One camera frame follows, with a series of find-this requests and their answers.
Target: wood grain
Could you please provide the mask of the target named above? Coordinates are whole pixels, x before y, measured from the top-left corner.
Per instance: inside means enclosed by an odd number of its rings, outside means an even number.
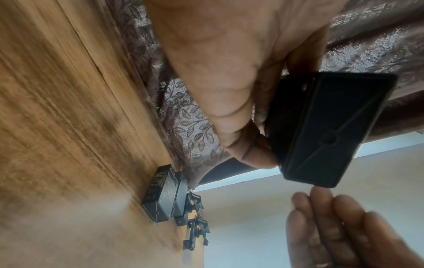
[[[1,267],[203,267],[139,203],[174,159],[103,0],[0,0]]]

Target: black device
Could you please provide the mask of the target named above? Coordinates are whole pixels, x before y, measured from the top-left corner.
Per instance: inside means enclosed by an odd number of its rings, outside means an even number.
[[[175,178],[178,181],[177,195],[175,196],[173,217],[181,217],[184,215],[184,206],[186,204],[186,195],[189,188],[184,174],[179,171],[175,172]]]
[[[189,220],[187,226],[190,229],[190,237],[188,240],[184,240],[184,249],[193,251],[196,247],[196,238],[203,236],[203,245],[207,246],[209,241],[206,239],[206,234],[210,234],[208,222],[202,220],[201,216],[195,216],[194,219]]]
[[[142,206],[155,223],[165,222],[172,216],[178,180],[171,165],[160,166]]]
[[[396,82],[391,74],[283,77],[265,123],[265,136],[283,176],[336,187]]]
[[[204,209],[201,196],[193,192],[188,192],[185,196],[184,213],[179,217],[175,217],[175,222],[178,226],[187,225],[189,214],[193,212],[193,210],[199,212],[200,209]]]

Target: beige wall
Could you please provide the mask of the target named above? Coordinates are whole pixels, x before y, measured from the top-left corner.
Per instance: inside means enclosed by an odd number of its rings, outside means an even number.
[[[309,189],[274,176],[200,192],[212,232],[205,268],[289,267],[290,197]],[[354,159],[334,192],[383,214],[424,256],[424,145]]]

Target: white trim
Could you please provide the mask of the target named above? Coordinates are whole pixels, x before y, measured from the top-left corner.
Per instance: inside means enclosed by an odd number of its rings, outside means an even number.
[[[383,140],[377,140],[377,141],[362,144],[358,152],[356,153],[355,158],[378,154],[385,151],[396,150],[396,149],[405,148],[409,146],[414,146],[414,145],[418,145],[422,143],[424,143],[424,135],[421,135],[416,132],[400,135],[396,137],[391,137],[391,138],[387,138]],[[232,185],[232,184],[236,184],[236,183],[240,183],[244,181],[262,179],[262,178],[275,176],[279,174],[281,173],[278,167],[271,170],[255,170],[255,171],[247,172],[244,174],[232,176],[232,177],[223,179],[221,181],[215,181],[205,185],[200,185],[194,191],[201,192],[201,191],[224,187],[224,186],[228,186],[228,185]]]

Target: hand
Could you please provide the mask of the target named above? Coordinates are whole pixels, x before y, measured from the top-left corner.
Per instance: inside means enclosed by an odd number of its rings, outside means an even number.
[[[349,196],[296,193],[287,218],[292,268],[424,268],[390,225]]]
[[[273,168],[260,135],[281,72],[317,72],[347,0],[144,0],[165,54],[241,162]],[[255,106],[254,122],[251,121]]]

